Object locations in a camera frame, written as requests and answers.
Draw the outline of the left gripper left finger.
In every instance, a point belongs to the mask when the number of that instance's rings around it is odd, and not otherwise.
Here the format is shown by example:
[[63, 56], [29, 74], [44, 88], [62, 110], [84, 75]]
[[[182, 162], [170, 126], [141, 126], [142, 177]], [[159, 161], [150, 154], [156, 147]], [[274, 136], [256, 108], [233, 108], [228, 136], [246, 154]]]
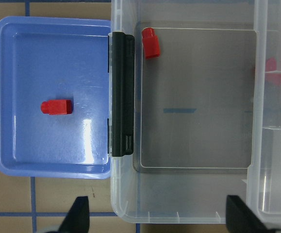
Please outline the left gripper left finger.
[[62, 224], [59, 233], [87, 233], [90, 228], [88, 196], [76, 197]]

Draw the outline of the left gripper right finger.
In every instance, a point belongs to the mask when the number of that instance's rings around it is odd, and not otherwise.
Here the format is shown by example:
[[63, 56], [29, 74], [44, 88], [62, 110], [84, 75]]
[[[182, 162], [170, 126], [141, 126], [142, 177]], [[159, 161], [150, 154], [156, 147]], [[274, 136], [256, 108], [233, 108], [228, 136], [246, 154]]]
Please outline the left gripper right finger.
[[270, 233], [237, 195], [226, 197], [226, 227], [230, 233]]

